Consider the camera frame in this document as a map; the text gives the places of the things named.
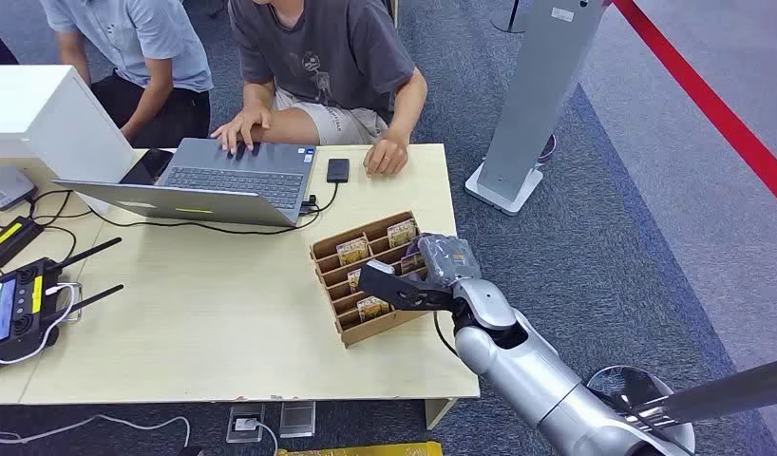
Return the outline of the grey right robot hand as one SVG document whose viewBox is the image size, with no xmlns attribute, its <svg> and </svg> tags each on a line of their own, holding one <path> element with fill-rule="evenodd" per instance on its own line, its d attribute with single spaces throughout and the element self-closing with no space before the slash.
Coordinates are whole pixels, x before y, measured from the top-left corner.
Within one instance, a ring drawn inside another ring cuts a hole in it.
<svg viewBox="0 0 777 456">
<path fill-rule="evenodd" d="M 481 266 L 467 240 L 441 234 L 422 234 L 416 240 L 430 285 L 450 288 L 462 279 L 482 277 Z"/>
</svg>

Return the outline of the person's left hand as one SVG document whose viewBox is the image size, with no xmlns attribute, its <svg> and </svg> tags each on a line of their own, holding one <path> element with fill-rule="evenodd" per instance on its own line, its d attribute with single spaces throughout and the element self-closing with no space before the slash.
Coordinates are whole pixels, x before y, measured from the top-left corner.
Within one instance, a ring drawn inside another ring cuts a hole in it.
<svg viewBox="0 0 777 456">
<path fill-rule="evenodd" d="M 408 138 L 387 131 L 374 143 L 364 158 L 368 176 L 396 175 L 408 161 Z"/>
</svg>

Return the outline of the person's right hand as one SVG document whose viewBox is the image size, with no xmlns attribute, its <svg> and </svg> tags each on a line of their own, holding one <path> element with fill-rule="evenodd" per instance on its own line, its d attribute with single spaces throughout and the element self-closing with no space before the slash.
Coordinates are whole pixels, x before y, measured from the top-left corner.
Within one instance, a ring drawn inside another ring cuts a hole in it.
<svg viewBox="0 0 777 456">
<path fill-rule="evenodd" d="M 268 130 L 271 126 L 271 111 L 267 107 L 243 108 L 233 120 L 218 127 L 210 138 L 218 140 L 220 148 L 234 156 L 243 146 L 243 151 L 253 152 L 256 145 L 256 130 Z"/>
</svg>

